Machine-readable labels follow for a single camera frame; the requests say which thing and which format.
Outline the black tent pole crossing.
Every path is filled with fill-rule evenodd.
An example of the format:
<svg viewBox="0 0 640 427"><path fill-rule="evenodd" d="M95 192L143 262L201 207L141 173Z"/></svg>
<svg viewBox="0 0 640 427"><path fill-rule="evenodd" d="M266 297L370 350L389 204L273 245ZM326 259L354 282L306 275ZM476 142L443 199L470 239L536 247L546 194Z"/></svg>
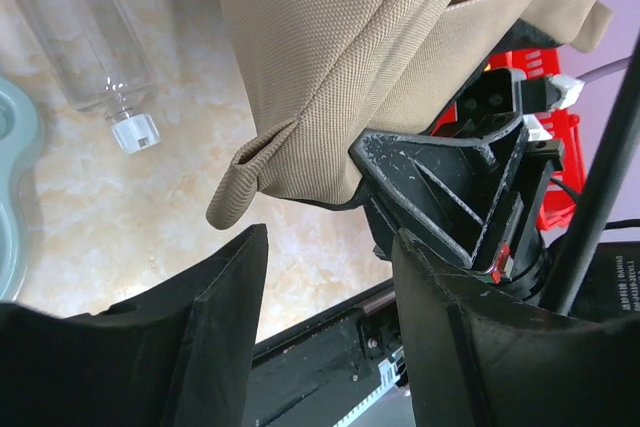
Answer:
<svg viewBox="0 0 640 427"><path fill-rule="evenodd" d="M588 273L639 145L639 47L635 46L585 188L560 244L540 306L568 315Z"/></svg>

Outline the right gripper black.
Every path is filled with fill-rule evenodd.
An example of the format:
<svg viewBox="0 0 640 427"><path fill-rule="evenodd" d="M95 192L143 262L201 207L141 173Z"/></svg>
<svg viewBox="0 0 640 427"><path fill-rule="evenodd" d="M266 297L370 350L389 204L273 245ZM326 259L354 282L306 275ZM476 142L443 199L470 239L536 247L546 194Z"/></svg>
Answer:
<svg viewBox="0 0 640 427"><path fill-rule="evenodd" d="M405 229L499 290L538 297L551 261L537 219L551 176L563 167L564 144L527 144L514 113L465 126L464 137L366 130L351 146L377 252L390 259Z"/></svg>

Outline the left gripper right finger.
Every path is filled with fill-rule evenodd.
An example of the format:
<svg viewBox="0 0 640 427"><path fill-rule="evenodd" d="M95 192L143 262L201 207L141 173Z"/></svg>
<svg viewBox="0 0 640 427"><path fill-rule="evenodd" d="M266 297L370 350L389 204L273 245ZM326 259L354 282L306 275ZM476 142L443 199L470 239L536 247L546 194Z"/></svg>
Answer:
<svg viewBox="0 0 640 427"><path fill-rule="evenodd" d="M392 267L417 425L638 424L637 315L591 323L529 305L407 230Z"/></svg>

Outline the beige fabric pet tent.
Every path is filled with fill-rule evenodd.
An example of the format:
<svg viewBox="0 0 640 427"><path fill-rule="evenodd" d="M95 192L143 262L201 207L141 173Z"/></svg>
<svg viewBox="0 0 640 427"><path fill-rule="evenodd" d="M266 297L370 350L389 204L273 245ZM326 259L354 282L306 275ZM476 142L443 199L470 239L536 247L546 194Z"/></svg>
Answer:
<svg viewBox="0 0 640 427"><path fill-rule="evenodd" d="M207 209L233 226L257 194L330 210L358 203L348 151L366 129L430 127L494 52L594 49L599 0L220 0L256 137Z"/></svg>

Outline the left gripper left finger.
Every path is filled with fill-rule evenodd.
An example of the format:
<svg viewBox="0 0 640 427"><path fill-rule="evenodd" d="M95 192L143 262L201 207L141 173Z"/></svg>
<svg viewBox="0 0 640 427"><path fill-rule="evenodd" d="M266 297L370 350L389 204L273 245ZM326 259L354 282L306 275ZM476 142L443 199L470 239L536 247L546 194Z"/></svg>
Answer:
<svg viewBox="0 0 640 427"><path fill-rule="evenodd" d="M97 315L1 307L5 426L238 426L268 260L267 229Z"/></svg>

